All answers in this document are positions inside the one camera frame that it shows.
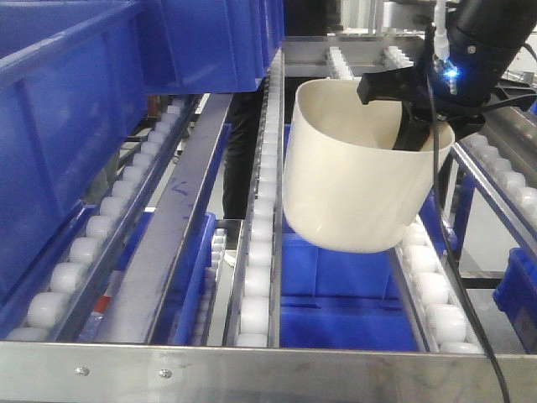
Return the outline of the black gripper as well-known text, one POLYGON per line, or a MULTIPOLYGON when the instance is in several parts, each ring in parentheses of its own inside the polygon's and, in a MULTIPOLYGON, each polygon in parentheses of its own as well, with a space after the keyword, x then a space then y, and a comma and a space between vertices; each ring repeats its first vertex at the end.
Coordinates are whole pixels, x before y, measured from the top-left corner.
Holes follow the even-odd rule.
MULTIPOLYGON (((497 80, 503 80, 502 75, 516 53, 516 49, 493 47, 480 44, 475 40, 453 45, 449 61, 453 65, 461 64, 470 70, 470 76, 462 79, 462 89, 467 91, 471 85, 476 88, 473 94, 457 98, 455 91, 450 92, 449 87, 443 85, 440 89, 440 97, 452 102, 459 99, 463 105, 468 107, 478 107, 493 102, 493 98, 488 95, 488 92, 496 86, 497 80)), ((439 60, 433 55, 430 44, 424 46, 416 63, 423 59, 427 59, 427 65, 430 65, 433 59, 439 60)), ((388 101, 385 99, 388 95, 388 89, 382 87, 382 84, 387 80, 384 72, 367 73, 362 76, 357 87, 357 94, 362 104, 367 105, 372 101, 388 101)), ((430 137, 430 127, 430 109, 417 107, 410 102, 403 102, 401 122, 393 150, 420 151, 425 141, 430 137)))

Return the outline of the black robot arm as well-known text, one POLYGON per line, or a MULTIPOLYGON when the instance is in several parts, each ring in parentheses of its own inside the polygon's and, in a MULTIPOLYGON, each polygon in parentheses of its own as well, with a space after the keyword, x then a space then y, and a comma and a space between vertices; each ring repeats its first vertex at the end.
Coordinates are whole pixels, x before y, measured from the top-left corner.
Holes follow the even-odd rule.
POLYGON ((451 11, 437 2, 417 61, 363 75, 357 94, 362 104, 400 102, 395 150, 420 150, 436 119, 464 139, 482 128, 485 112, 534 104, 535 90, 503 73, 535 25, 534 1, 460 1, 451 11))

